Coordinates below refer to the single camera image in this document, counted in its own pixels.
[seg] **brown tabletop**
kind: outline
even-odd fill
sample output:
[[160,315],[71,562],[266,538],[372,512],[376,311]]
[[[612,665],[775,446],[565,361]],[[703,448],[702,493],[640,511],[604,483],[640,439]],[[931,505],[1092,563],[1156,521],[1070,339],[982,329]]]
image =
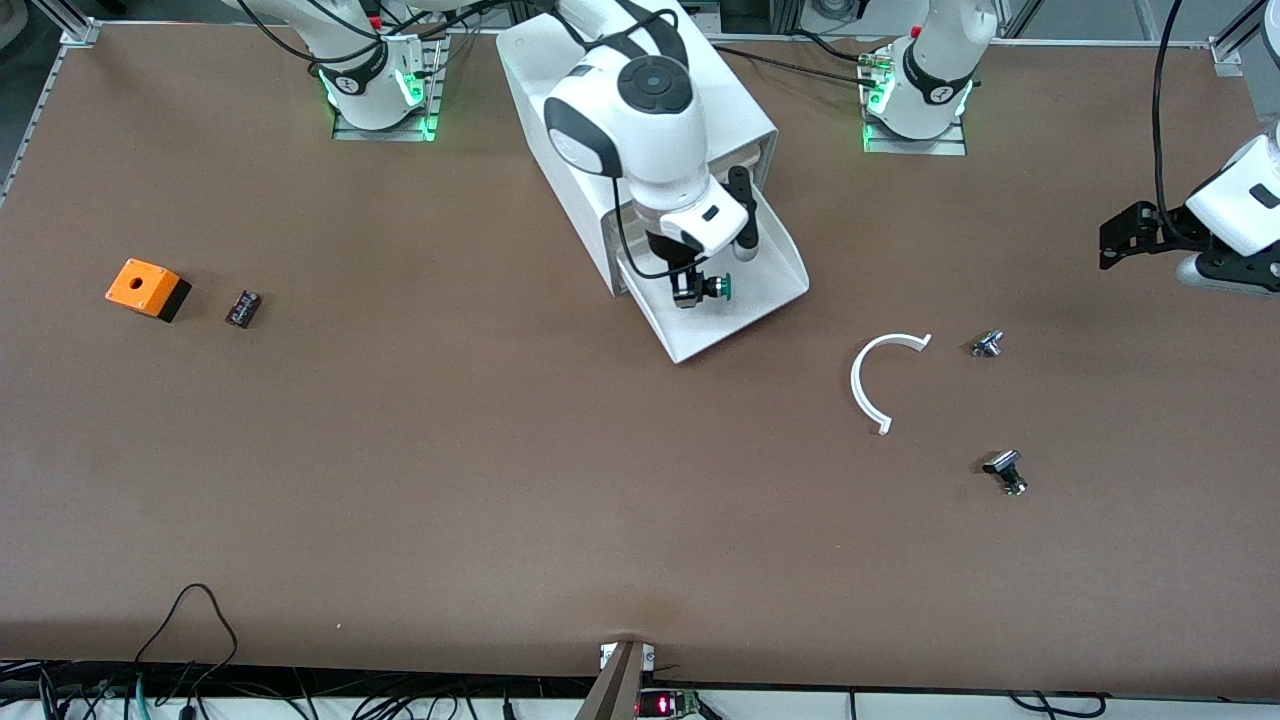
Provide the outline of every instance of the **brown tabletop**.
[[[329,140],[253,28],[108,27],[0,210],[0,655],[132,657],[200,580],[256,664],[586,674],[636,635],[700,680],[1280,692],[1280,306],[1097,269],[1152,192],[1151,61],[993,47],[940,159],[732,58],[813,290],[677,366],[489,40],[402,145]],[[1165,87],[1178,202],[1256,126],[1207,53]],[[131,256],[192,282],[178,322],[104,301]],[[849,366],[890,332],[934,340],[869,359],[879,437]],[[202,601],[175,630],[154,659],[225,652]]]

